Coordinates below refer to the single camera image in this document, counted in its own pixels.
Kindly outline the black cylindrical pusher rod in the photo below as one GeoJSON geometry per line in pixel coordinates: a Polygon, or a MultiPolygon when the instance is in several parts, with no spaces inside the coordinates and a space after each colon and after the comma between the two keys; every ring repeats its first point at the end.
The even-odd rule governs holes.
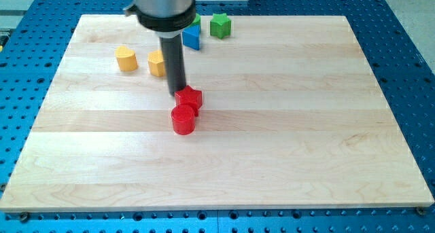
{"type": "Polygon", "coordinates": [[[164,59],[169,94],[174,96],[177,91],[186,87],[184,54],[181,35],[173,38],[160,38],[160,47],[164,59]]]}

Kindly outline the green block behind arm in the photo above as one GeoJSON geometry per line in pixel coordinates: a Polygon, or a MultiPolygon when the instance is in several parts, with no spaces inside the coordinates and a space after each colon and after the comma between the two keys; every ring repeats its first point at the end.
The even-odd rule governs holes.
{"type": "Polygon", "coordinates": [[[194,20],[189,25],[189,27],[197,26],[199,28],[199,31],[201,31],[201,15],[196,13],[194,20]]]}

